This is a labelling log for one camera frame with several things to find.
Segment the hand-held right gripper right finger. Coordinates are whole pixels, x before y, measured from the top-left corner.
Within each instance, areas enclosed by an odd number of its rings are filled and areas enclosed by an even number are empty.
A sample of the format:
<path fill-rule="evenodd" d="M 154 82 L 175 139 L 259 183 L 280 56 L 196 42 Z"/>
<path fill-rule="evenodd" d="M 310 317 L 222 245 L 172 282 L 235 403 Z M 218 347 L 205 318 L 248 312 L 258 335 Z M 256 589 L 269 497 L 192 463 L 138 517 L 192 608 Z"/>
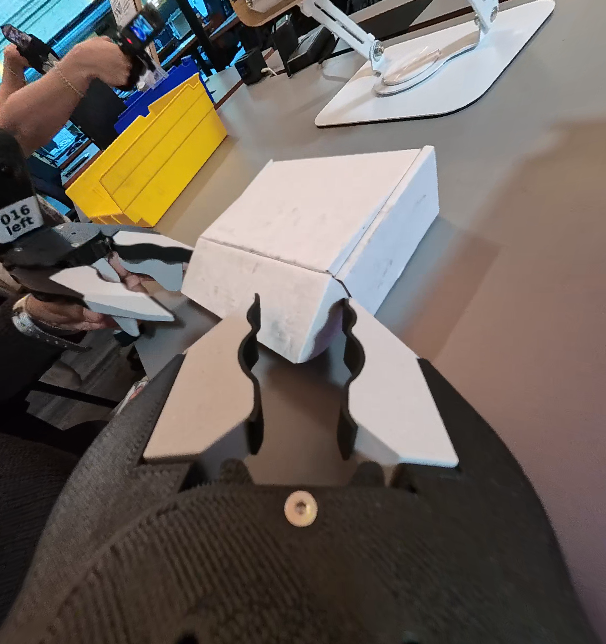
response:
<path fill-rule="evenodd" d="M 337 443 L 345 461 L 456 468 L 459 458 L 418 356 L 353 298 L 341 303 L 343 362 Z"/>

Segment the black power adapter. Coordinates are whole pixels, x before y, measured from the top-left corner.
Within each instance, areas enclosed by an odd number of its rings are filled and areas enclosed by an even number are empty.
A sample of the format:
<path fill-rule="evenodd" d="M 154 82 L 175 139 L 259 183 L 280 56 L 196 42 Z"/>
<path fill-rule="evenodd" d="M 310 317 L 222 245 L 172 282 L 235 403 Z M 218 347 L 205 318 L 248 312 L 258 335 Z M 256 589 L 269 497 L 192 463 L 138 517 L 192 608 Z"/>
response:
<path fill-rule="evenodd" d="M 242 54 L 234 63 L 244 85 L 251 86 L 260 82 L 264 77 L 266 61 L 259 48 L 253 48 Z"/>

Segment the white document stand wooden board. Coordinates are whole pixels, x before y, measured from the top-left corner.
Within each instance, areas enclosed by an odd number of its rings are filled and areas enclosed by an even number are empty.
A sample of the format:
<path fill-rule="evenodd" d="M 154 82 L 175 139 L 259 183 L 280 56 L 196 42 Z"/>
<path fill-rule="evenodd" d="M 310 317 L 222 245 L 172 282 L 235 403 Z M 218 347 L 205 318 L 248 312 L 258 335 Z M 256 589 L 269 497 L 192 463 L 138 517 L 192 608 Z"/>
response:
<path fill-rule="evenodd" d="M 450 115 L 479 100 L 555 9 L 532 1 L 499 9 L 468 1 L 474 20 L 384 46 L 331 1 L 232 1 L 246 26 L 298 6 L 363 57 L 365 64 L 315 118 L 319 128 Z"/>

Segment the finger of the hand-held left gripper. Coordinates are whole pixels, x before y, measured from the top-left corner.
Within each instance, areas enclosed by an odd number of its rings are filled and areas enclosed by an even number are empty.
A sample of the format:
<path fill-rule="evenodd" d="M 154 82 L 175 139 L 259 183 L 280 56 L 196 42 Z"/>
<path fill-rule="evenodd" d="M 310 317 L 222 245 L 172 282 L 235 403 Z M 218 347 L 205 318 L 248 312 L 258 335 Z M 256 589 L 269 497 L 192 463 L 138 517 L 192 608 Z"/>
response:
<path fill-rule="evenodd" d="M 174 320 L 173 313 L 147 292 L 132 291 L 122 282 L 107 281 L 92 266 L 63 269 L 49 279 L 80 294 L 85 307 L 100 314 L 141 321 Z"/>
<path fill-rule="evenodd" d="M 184 271 L 193 248 L 150 229 L 136 227 L 102 227 L 109 250 L 101 262 L 101 278 L 110 283 L 122 281 L 111 263 L 112 256 L 122 270 L 157 282 L 163 289 L 179 292 Z"/>

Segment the blue plastic bin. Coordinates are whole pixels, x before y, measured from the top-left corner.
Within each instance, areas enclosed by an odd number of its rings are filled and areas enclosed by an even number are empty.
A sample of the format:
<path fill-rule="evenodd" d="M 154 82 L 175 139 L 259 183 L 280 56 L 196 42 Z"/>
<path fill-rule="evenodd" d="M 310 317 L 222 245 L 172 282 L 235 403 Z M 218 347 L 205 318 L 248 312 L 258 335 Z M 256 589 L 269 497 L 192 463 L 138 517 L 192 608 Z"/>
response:
<path fill-rule="evenodd" d="M 199 72 L 197 63 L 188 55 L 181 59 L 180 64 L 174 66 L 153 88 L 145 92 L 137 92 L 135 96 L 125 101 L 126 109 L 119 116 L 114 129 L 120 135 L 137 117 L 147 116 L 149 106 L 181 85 L 184 81 Z"/>

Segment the yellow plastic bin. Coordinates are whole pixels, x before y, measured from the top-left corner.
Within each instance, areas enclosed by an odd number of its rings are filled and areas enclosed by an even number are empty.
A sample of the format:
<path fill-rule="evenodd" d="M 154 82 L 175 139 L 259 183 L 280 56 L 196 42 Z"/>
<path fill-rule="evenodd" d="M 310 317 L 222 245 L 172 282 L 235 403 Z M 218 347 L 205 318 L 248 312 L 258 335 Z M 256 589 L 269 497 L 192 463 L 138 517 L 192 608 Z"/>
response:
<path fill-rule="evenodd" d="M 94 223 L 158 224 L 227 137 L 199 74 L 150 104 L 67 188 Z"/>

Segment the person's left hand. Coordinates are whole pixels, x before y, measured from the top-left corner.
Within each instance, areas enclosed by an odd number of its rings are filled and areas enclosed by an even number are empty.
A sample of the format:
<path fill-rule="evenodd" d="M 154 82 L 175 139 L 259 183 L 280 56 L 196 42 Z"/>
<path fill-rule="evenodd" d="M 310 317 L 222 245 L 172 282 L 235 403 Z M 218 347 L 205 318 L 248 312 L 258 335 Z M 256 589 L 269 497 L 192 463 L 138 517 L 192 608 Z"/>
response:
<path fill-rule="evenodd" d="M 135 274 L 126 270 L 119 261 L 117 253 L 111 253 L 108 257 L 108 262 L 128 290 L 146 292 L 145 283 L 152 280 L 150 276 Z M 44 302 L 32 296 L 27 296 L 23 309 L 39 328 L 42 328 L 41 325 L 46 325 L 57 329 L 57 331 L 53 331 L 54 334 L 59 334 L 60 329 L 73 332 L 88 332 L 107 328 L 120 328 L 113 318 L 93 312 L 76 303 Z"/>

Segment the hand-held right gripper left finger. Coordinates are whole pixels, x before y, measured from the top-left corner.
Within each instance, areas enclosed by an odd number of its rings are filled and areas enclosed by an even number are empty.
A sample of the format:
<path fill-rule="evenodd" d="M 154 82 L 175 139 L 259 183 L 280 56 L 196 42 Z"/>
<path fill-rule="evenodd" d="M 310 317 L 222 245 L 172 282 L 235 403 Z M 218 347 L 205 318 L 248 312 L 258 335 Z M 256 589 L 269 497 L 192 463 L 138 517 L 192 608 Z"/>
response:
<path fill-rule="evenodd" d="M 219 468 L 257 455 L 264 440 L 259 359 L 260 296 L 230 313 L 173 362 L 179 367 L 143 452 L 149 464 Z"/>

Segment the person's left forearm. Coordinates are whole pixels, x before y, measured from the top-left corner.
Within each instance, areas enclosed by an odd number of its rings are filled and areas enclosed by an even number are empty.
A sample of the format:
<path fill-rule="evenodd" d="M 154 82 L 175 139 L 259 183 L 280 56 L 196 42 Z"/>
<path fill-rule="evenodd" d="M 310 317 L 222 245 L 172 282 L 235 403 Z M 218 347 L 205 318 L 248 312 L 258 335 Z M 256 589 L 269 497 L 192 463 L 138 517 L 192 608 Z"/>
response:
<path fill-rule="evenodd" d="M 0 406 L 30 390 L 66 351 L 17 329 L 12 309 L 18 299 L 12 296 L 0 305 Z"/>

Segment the printed photo card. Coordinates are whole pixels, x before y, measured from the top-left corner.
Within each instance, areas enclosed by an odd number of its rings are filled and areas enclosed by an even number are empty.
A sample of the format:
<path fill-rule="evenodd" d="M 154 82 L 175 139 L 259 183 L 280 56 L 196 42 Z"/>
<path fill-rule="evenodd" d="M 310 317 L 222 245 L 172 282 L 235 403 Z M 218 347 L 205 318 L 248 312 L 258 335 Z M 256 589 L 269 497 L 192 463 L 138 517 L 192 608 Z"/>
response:
<path fill-rule="evenodd" d="M 148 385 L 148 382 L 149 382 L 149 378 L 147 375 L 145 375 L 142 379 L 138 380 L 137 382 L 134 382 L 131 388 L 129 389 L 129 391 L 124 396 L 124 398 L 113 409 L 111 417 L 113 418 L 114 416 L 120 414 L 122 410 L 125 408 L 125 406 L 129 402 L 131 402 L 141 391 L 145 389 L 145 387 Z"/>

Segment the white cardboard mailer box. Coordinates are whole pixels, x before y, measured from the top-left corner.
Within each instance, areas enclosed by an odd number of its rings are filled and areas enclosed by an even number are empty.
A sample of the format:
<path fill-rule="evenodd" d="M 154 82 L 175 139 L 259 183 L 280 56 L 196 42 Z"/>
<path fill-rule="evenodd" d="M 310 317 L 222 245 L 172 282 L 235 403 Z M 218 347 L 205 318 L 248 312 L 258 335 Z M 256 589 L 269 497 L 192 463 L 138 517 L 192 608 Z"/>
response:
<path fill-rule="evenodd" d="M 225 318 L 260 297 L 259 342 L 291 363 L 375 314 L 439 213 L 436 151 L 270 161 L 198 238 L 182 293 Z"/>

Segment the black office chair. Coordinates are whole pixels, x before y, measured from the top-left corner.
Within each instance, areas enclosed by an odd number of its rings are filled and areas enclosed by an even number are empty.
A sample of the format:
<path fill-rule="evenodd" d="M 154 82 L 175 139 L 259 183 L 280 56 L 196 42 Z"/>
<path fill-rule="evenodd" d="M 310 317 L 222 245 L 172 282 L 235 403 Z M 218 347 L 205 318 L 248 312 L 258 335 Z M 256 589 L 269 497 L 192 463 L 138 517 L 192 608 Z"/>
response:
<path fill-rule="evenodd" d="M 104 151 L 119 136 L 115 123 L 126 109 L 122 98 L 103 81 L 91 81 L 69 120 Z"/>

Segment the grey desk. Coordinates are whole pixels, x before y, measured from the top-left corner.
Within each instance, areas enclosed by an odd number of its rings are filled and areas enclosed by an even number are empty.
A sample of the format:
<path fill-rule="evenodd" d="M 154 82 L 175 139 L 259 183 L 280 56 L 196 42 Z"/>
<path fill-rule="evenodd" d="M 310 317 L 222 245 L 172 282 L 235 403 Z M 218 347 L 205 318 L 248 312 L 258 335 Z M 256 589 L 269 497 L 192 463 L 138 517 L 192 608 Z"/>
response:
<path fill-rule="evenodd" d="M 194 245 L 270 160 L 434 146 L 441 210 L 377 318 L 521 463 L 606 643 L 606 1 L 557 1 L 458 113 L 316 128 L 361 65 L 238 82 L 227 139 L 157 228 Z"/>

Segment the person's torso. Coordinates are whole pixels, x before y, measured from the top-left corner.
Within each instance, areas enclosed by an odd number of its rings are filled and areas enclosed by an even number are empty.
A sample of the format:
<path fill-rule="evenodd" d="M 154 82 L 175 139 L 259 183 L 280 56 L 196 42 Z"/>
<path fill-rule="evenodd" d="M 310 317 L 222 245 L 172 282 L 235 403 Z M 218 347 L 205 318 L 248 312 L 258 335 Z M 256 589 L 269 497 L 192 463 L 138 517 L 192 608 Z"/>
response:
<path fill-rule="evenodd" d="M 57 497 L 106 426 L 81 423 L 44 442 L 0 432 L 0 627 L 16 600 Z"/>

